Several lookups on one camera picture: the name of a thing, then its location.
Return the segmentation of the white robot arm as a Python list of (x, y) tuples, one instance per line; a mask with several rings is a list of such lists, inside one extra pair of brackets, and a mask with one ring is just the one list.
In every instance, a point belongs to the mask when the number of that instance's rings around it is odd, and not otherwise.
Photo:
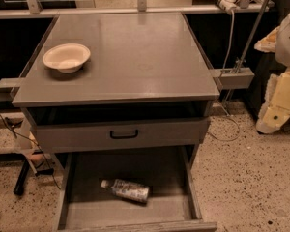
[(290, 119), (290, 13), (254, 48), (275, 55), (286, 70), (281, 75), (271, 74), (267, 83), (265, 102), (262, 104), (256, 129), (261, 133), (278, 131)]

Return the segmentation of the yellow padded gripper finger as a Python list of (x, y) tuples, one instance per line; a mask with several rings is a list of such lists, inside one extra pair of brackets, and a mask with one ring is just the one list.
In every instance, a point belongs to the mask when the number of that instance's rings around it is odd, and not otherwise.
[(265, 102), (259, 111), (256, 129), (265, 134), (278, 131), (290, 119), (290, 69), (281, 75), (271, 74)]

